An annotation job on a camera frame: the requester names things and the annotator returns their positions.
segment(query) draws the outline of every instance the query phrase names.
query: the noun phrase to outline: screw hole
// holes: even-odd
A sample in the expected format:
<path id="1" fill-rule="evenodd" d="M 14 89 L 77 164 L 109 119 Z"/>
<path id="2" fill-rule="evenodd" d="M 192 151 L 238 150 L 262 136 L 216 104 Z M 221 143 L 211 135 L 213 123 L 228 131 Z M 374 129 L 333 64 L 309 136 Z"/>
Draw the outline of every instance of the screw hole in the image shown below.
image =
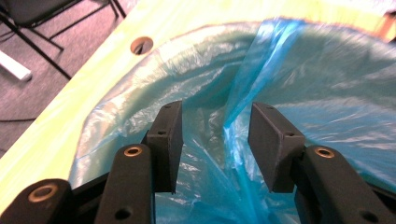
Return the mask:
<path id="1" fill-rule="evenodd" d="M 129 147 L 124 150 L 124 155 L 127 157 L 134 157 L 142 153 L 142 148 L 140 147 Z"/>
<path id="2" fill-rule="evenodd" d="M 45 186 L 41 186 L 35 190 L 32 191 L 32 193 L 29 194 L 29 201 L 32 203 L 39 203 L 46 201 L 50 197 L 52 197 L 56 191 L 58 190 L 58 187 L 55 184 L 47 184 Z"/>
<path id="3" fill-rule="evenodd" d="M 360 211 L 361 216 L 369 222 L 378 222 L 378 217 L 369 211 Z"/>
<path id="4" fill-rule="evenodd" d="M 131 212 L 126 208 L 121 208 L 115 215 L 116 220 L 124 220 L 131 216 Z"/>
<path id="5" fill-rule="evenodd" d="M 334 153 L 333 153 L 331 150 L 329 150 L 329 149 L 327 149 L 327 148 L 324 148 L 324 147 L 315 148 L 315 152 L 316 152 L 319 156 L 324 157 L 324 158 L 330 159 L 330 158 L 333 158 L 333 157 L 334 157 Z"/>

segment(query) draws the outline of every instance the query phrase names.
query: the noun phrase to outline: table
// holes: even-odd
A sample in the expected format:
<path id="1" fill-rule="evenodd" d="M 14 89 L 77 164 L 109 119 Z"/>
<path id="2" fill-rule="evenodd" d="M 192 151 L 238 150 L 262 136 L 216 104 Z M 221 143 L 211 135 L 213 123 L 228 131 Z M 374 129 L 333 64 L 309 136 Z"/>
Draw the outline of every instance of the table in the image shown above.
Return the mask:
<path id="1" fill-rule="evenodd" d="M 131 43 L 138 37 L 149 36 L 156 49 L 173 37 L 206 25 L 278 16 L 345 25 L 384 40 L 391 40 L 396 33 L 390 18 L 318 0 L 143 0 L 0 160 L 0 213 L 36 181 L 69 177 L 85 118 L 147 55 L 131 52 Z"/>

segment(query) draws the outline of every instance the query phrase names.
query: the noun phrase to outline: black chair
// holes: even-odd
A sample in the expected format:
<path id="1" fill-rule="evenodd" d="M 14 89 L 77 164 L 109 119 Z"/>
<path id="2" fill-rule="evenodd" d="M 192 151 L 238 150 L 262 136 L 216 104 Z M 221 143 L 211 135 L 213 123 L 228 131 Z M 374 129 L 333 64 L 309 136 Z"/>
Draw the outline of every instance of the black chair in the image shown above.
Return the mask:
<path id="1" fill-rule="evenodd" d="M 116 17 L 119 16 L 117 10 L 120 12 L 123 18 L 126 17 L 126 14 L 120 6 L 118 0 L 107 0 L 96 10 L 66 26 L 61 31 L 50 37 L 46 37 L 35 30 L 37 26 L 49 21 L 50 19 L 56 17 L 60 13 L 81 1 L 83 0 L 0 0 L 0 21 L 3 22 L 13 32 L 15 32 L 15 34 L 24 40 L 30 47 L 37 51 L 37 53 L 39 53 L 52 66 L 54 66 L 63 76 L 65 76 L 67 79 L 71 79 L 71 77 L 62 69 L 62 67 L 53 61 L 41 48 L 32 42 L 32 40 L 24 35 L 20 29 L 26 28 L 44 40 L 48 41 L 51 43 L 51 45 L 58 48 L 59 50 L 63 50 L 61 46 L 52 41 L 52 38 L 63 33 L 75 24 L 87 19 L 92 14 L 98 12 L 104 7 L 111 6 Z"/>

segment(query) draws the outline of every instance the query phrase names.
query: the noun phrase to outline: blue plastic bag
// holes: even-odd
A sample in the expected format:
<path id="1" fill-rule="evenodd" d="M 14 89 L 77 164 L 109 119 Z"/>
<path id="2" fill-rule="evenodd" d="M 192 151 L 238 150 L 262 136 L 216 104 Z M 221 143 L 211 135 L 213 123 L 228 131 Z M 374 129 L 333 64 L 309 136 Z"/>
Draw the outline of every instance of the blue plastic bag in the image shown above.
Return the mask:
<path id="1" fill-rule="evenodd" d="M 396 192 L 395 71 L 395 46 L 345 28 L 291 20 L 205 27 L 151 52 L 97 105 L 70 181 L 107 172 L 162 105 L 183 100 L 177 194 L 156 194 L 157 222 L 298 223 L 293 195 L 268 192 L 248 146 L 259 101 L 308 145 L 338 149 L 366 181 Z"/>

